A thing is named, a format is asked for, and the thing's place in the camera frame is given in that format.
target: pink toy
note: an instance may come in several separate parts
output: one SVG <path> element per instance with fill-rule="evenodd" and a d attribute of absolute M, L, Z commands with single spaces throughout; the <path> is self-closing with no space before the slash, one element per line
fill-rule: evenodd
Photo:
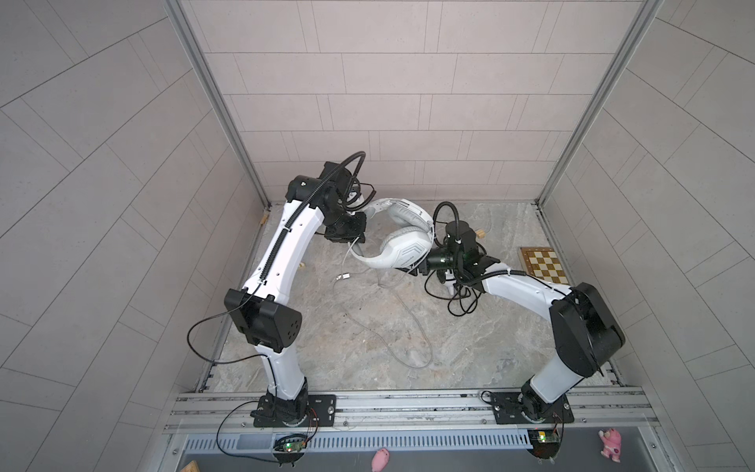
<path fill-rule="evenodd" d="M 388 449 L 381 449 L 375 453 L 375 457 L 372 458 L 372 472 L 380 472 L 388 465 L 388 458 L 390 453 Z"/>
<path fill-rule="evenodd" d="M 621 435 L 619 432 L 611 428 L 607 431 L 598 431 L 598 436 L 603 441 L 603 450 L 600 454 L 613 462 L 621 462 L 618 460 L 618 456 L 621 455 Z"/>

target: black mounting plate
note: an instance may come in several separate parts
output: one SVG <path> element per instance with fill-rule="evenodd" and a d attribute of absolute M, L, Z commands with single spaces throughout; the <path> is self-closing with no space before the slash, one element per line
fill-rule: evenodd
<path fill-rule="evenodd" d="M 273 404 L 268 400 L 268 396 L 265 395 L 260 398 L 257 404 L 257 410 L 262 415 L 273 415 Z M 333 407 L 333 413 L 328 413 L 328 409 Z M 307 398 L 307 416 L 301 422 L 301 426 L 306 427 L 310 423 L 310 417 L 312 412 L 310 408 L 315 410 L 317 414 L 317 420 L 320 427 L 333 426 L 335 423 L 335 395 L 309 395 Z M 289 427 L 290 424 L 286 424 L 278 418 L 254 418 L 254 427 Z"/>
<path fill-rule="evenodd" d="M 527 419 L 522 413 L 519 392 L 491 392 L 490 404 L 493 406 L 496 424 L 537 424 Z M 574 423 L 574 413 L 566 395 L 562 395 L 546 410 L 544 417 L 547 419 L 544 422 L 550 423 L 553 413 L 556 413 L 561 418 L 560 421 L 564 423 Z"/>

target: chessboard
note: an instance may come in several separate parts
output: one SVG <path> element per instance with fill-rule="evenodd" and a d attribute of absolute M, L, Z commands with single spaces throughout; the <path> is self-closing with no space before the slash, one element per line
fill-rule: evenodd
<path fill-rule="evenodd" d="M 524 270 L 548 282 L 570 285 L 561 260 L 553 248 L 520 248 L 519 259 Z"/>

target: marble floor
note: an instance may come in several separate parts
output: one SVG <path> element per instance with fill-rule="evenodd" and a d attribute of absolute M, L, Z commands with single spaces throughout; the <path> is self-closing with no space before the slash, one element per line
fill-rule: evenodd
<path fill-rule="evenodd" d="M 417 202 L 431 214 L 437 203 Z M 480 242 L 488 253 L 514 268 L 521 268 L 520 246 L 548 245 L 532 204 L 460 203 L 457 207 L 462 220 L 487 233 Z M 274 205 L 258 258 L 270 243 L 281 213 L 282 206 Z M 450 211 L 443 209 L 439 220 L 449 219 Z M 444 226 L 438 225 L 440 235 Z M 377 254 L 383 236 L 395 229 L 386 215 L 376 215 L 368 227 L 365 254 Z M 425 293 L 425 277 L 398 270 L 364 272 L 365 266 L 354 258 L 344 261 L 346 253 L 347 245 L 315 236 L 291 291 L 290 305 L 304 318 L 296 344 L 310 390 L 519 387 L 555 352 L 550 323 L 513 302 L 484 294 L 473 313 L 456 318 L 446 310 L 448 302 Z M 342 261 L 351 277 L 334 284 Z M 395 288 L 378 286 L 378 277 L 381 285 Z M 434 278 L 428 288 L 443 294 Z M 423 326 L 432 350 L 407 309 Z M 344 310 L 379 333 L 403 362 L 429 365 L 410 369 L 395 361 L 380 339 L 354 323 Z M 254 348 L 232 327 L 220 360 L 252 353 Z M 596 374 L 582 384 L 611 384 L 611 378 Z M 257 392 L 264 391 L 266 383 L 261 361 L 250 359 L 214 367 L 208 388 Z"/>

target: gray wall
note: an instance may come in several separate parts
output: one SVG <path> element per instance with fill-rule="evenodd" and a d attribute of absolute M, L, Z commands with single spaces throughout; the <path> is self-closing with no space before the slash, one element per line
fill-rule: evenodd
<path fill-rule="evenodd" d="M 382 196 L 532 200 L 641 2 L 181 2 L 271 199 L 368 153 Z"/>
<path fill-rule="evenodd" d="M 136 470 L 263 206 L 160 0 L 0 2 L 0 64 L 0 469 Z"/>
<path fill-rule="evenodd" d="M 667 0 L 545 214 L 687 470 L 755 470 L 755 3 Z M 732 467 L 716 469 L 709 467 Z"/>

